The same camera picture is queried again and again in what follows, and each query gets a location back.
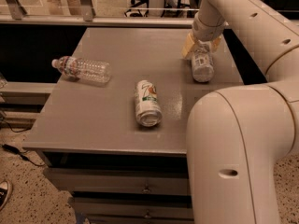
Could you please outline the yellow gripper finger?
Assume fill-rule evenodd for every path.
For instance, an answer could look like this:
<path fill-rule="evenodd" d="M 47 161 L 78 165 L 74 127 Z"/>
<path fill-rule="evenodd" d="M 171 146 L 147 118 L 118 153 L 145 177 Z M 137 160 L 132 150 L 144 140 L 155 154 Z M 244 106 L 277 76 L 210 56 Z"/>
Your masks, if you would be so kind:
<path fill-rule="evenodd" d="M 192 33 L 188 33 L 181 51 L 182 57 L 188 59 L 197 48 L 198 40 Z"/>
<path fill-rule="evenodd" d="M 215 52 L 218 49 L 220 43 L 221 43 L 221 37 L 218 36 L 217 38 L 215 38 L 210 42 L 210 50 L 212 52 Z"/>

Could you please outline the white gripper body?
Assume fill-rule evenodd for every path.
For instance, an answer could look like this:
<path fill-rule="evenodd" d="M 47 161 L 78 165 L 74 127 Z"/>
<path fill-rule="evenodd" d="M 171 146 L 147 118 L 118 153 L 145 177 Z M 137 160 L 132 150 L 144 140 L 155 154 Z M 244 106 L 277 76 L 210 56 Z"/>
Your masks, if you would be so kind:
<path fill-rule="evenodd" d="M 192 23 L 192 33 L 196 40 L 203 42 L 218 38 L 225 27 L 225 19 L 222 16 L 204 16 L 197 12 Z"/>

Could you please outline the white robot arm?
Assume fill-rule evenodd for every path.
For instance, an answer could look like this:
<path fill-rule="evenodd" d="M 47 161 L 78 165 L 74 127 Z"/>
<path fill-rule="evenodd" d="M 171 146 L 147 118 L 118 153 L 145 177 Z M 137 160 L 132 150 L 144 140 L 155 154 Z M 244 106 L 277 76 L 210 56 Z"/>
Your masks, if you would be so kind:
<path fill-rule="evenodd" d="M 202 0 L 201 41 L 229 25 L 264 84 L 213 91 L 193 106 L 186 131 L 195 224 L 280 224 L 277 160 L 298 150 L 299 27 L 261 0 Z"/>

